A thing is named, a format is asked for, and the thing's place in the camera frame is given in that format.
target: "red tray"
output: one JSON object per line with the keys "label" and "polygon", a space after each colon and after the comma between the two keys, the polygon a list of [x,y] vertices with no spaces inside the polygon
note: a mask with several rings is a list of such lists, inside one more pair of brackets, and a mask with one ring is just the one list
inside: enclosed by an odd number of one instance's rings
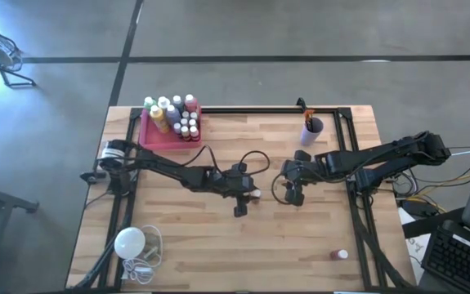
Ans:
{"label": "red tray", "polygon": [[140,146],[149,150],[172,150],[172,149],[193,149],[202,145],[202,130],[200,129],[200,114],[198,129],[199,129],[199,140],[198,141],[184,141],[179,138],[178,135],[173,131],[169,131],[167,134],[163,134],[154,124],[150,118],[147,110],[142,110],[141,115],[141,126],[140,126],[140,140],[138,141]]}

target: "black floor stripe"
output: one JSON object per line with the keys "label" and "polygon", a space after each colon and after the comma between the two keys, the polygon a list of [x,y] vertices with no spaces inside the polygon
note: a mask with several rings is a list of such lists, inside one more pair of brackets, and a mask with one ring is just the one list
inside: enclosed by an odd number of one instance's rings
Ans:
{"label": "black floor stripe", "polygon": [[24,57],[25,64],[106,64],[118,63],[120,57]]}
{"label": "black floor stripe", "polygon": [[138,19],[144,0],[137,0],[135,3],[135,9],[131,17],[131,23],[129,24],[128,36],[126,42],[123,45],[122,56],[120,57],[119,69],[117,75],[114,78],[113,90],[111,90],[111,97],[108,106],[116,106],[119,102],[120,89],[122,88],[123,77],[126,74],[126,68],[128,66],[128,58],[131,53],[133,46],[133,39],[135,38],[135,32],[137,31]]}
{"label": "black floor stripe", "polygon": [[130,64],[260,63],[260,62],[418,62],[470,61],[470,55],[418,56],[142,56],[129,57]]}

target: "purple cup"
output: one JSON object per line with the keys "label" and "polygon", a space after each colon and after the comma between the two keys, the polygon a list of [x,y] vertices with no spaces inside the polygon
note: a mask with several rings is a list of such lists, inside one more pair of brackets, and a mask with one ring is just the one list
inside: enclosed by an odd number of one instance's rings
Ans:
{"label": "purple cup", "polygon": [[313,144],[316,137],[324,130],[324,123],[319,118],[313,118],[313,131],[307,130],[306,124],[304,123],[302,128],[302,136],[300,136],[300,143],[304,146]]}

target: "yellow bottle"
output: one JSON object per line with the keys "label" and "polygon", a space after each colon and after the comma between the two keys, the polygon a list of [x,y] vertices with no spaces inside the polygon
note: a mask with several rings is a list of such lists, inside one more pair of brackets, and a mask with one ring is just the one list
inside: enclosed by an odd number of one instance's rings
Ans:
{"label": "yellow bottle", "polygon": [[151,119],[153,119],[153,123],[161,133],[165,134],[171,130],[168,122],[166,122],[166,119],[163,116],[163,111],[157,105],[151,106],[150,116]]}

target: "tripod stand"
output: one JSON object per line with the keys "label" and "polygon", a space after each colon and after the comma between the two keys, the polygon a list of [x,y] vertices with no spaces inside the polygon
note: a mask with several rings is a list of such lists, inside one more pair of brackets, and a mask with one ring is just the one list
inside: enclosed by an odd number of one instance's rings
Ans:
{"label": "tripod stand", "polygon": [[[21,78],[21,79],[24,79],[28,82],[10,82],[9,78],[7,78],[8,74],[16,76],[16,77]],[[0,75],[2,76],[2,79],[4,80],[4,85],[6,85],[8,87],[20,87],[20,86],[35,87],[35,86],[37,86],[37,83],[33,79],[25,77],[21,74],[11,72],[11,71],[3,69],[1,67],[0,67]]]}

